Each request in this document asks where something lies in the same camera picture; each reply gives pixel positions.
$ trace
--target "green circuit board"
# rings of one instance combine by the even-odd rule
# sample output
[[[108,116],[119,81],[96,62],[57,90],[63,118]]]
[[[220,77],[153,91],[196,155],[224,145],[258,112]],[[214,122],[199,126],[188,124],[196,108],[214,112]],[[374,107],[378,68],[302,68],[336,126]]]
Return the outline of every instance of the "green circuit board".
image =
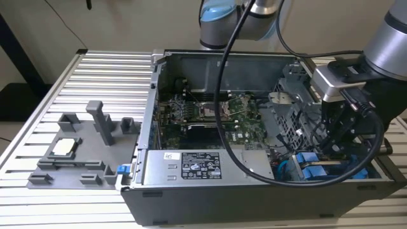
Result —
[[[219,103],[226,137],[244,149],[268,149],[267,132],[251,94],[232,94]],[[172,99],[160,104],[161,149],[222,149],[214,102]]]

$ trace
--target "metal slotted surface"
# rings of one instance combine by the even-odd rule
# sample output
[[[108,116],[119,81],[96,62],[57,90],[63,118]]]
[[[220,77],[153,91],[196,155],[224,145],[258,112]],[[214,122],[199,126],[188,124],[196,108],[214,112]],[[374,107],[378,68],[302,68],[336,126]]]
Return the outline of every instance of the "metal slotted surface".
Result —
[[[326,64],[331,60],[316,59],[315,62]],[[75,57],[0,157],[0,226],[9,229],[141,228],[133,222],[116,190],[40,190],[27,189],[25,184],[59,130],[55,121],[63,112],[75,111],[81,120],[89,119],[84,106],[88,100],[97,99],[115,120],[131,116],[141,121],[147,95],[139,92],[149,82],[148,63],[149,53],[88,52]],[[386,137],[394,146],[391,159],[407,176],[407,125],[402,119],[392,121]],[[206,224],[184,228],[404,229],[406,215],[404,188],[383,200],[364,202],[339,219]]]

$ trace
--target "power supply label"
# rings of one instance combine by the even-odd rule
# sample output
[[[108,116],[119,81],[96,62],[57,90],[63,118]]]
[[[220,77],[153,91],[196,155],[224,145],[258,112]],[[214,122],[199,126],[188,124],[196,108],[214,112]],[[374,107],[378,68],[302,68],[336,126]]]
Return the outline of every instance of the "power supply label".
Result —
[[[183,153],[183,179],[222,179],[219,153]]]

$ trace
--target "black wire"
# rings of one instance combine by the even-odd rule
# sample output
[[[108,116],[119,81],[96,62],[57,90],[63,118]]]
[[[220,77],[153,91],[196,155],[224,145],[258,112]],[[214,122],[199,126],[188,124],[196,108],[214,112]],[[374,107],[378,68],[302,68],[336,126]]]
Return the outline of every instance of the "black wire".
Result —
[[[368,164],[368,162],[374,159],[375,157],[375,153],[378,152],[380,145],[382,145],[382,141],[383,141],[383,135],[384,135],[384,128],[383,128],[383,123],[382,120],[378,116],[378,114],[374,111],[368,111],[366,114],[366,118],[370,118],[372,120],[372,123],[375,123],[374,128],[375,128],[375,139],[374,139],[374,144],[368,150],[367,156],[366,158],[360,161],[360,163],[350,170],[347,171],[344,174],[342,174],[339,177],[331,179],[331,180],[324,180],[324,181],[308,181],[308,182],[283,182],[283,181],[278,181],[274,179],[270,179],[262,175],[259,175],[258,173],[252,172],[240,162],[240,160],[238,159],[230,143],[227,141],[226,138],[226,133],[224,133],[224,129],[223,129],[223,125],[222,125],[222,120],[220,120],[220,112],[219,112],[219,94],[220,94],[220,85],[222,85],[222,76],[223,76],[223,71],[224,71],[224,67],[226,67],[226,62],[228,59],[228,54],[231,52],[231,48],[234,46],[234,43],[236,41],[236,37],[239,35],[242,26],[244,24],[246,18],[248,16],[250,10],[252,8],[252,5],[255,3],[255,0],[251,0],[247,8],[243,12],[242,18],[239,19],[236,28],[234,30],[234,33],[231,35],[231,39],[228,41],[223,56],[222,56],[222,62],[220,62],[220,66],[219,66],[219,74],[218,74],[218,82],[216,82],[216,90],[215,90],[215,96],[214,96],[214,102],[215,102],[215,119],[216,119],[216,127],[218,127],[218,131],[219,131],[219,137],[223,143],[223,146],[227,150],[227,153],[231,157],[231,160],[234,161],[235,165],[240,168],[240,170],[250,175],[254,179],[271,184],[271,185],[278,185],[278,186],[283,186],[283,187],[323,187],[323,186],[328,186],[332,184],[336,184],[342,181],[344,181],[346,179],[348,179],[351,176],[354,176]]]
[[[9,139],[0,137],[1,140],[7,141],[7,142],[12,142]]]
[[[362,51],[359,50],[346,50],[339,52],[327,52],[320,54],[300,54],[292,51],[292,49],[288,47],[287,43],[283,40],[282,31],[280,31],[280,14],[282,14],[282,8],[283,8],[284,0],[280,1],[276,19],[275,19],[275,30],[278,32],[279,40],[287,51],[295,55],[296,57],[302,58],[315,58],[315,57],[326,57],[326,56],[338,56],[338,55],[346,55],[346,54],[362,54]]]
[[[68,27],[64,19],[61,18],[61,16],[59,15],[59,13],[56,12],[55,8],[52,7],[52,5],[49,4],[48,0],[44,0],[44,2],[48,4],[48,6],[51,7],[51,9],[53,10],[53,12],[56,13],[57,17],[60,18],[63,24],[65,25],[65,28],[71,31],[71,33],[76,36],[77,40],[81,42],[81,44],[84,45],[85,49],[88,49],[88,46],[84,44],[84,42],[81,41],[81,39],[79,38],[79,36],[76,35],[76,33],[72,31],[72,29]]]
[[[202,4],[199,6],[199,14],[198,14],[199,27],[202,26],[202,11],[203,11],[203,6],[204,6],[204,0],[202,0]]]

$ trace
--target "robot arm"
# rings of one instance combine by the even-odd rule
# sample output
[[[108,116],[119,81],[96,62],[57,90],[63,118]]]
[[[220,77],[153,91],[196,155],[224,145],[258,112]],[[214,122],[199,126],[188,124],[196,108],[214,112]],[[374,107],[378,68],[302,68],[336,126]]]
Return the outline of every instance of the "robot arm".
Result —
[[[320,143],[326,154],[334,145],[343,144],[347,149],[356,136],[374,134],[370,121],[355,114],[359,108],[352,97],[366,99],[375,108],[384,130],[407,108],[406,12],[407,1],[396,0],[359,58],[338,60],[315,70],[312,85],[323,99],[322,120],[328,133]]]
[[[208,0],[204,3],[200,12],[200,43],[204,48],[215,50],[226,48],[247,4],[248,0],[243,5],[236,5],[235,0]],[[278,0],[256,0],[239,39],[258,41],[268,38],[274,31],[278,5]]]

